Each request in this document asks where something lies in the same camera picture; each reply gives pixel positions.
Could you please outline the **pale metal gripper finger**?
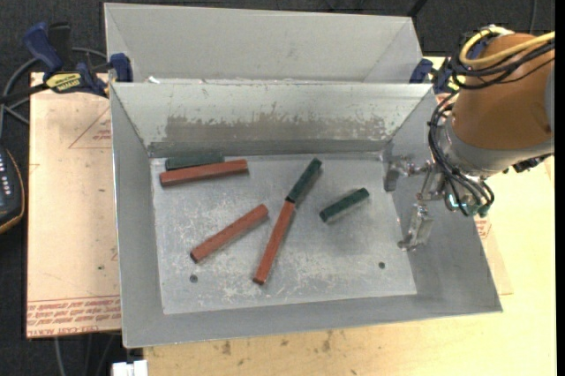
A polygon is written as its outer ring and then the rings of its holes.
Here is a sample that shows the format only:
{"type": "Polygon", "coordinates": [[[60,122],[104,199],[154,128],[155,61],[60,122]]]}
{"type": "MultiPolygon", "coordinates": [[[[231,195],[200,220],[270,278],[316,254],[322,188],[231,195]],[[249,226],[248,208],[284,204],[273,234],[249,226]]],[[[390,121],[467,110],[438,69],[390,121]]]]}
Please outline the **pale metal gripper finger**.
{"type": "Polygon", "coordinates": [[[403,251],[412,251],[425,245],[433,227],[433,218],[426,204],[415,204],[411,210],[409,228],[404,238],[397,243],[403,251]]]}
{"type": "Polygon", "coordinates": [[[383,187],[386,192],[393,192],[400,177],[412,177],[424,171],[424,166],[417,166],[413,162],[391,162],[383,179],[383,187]]]}

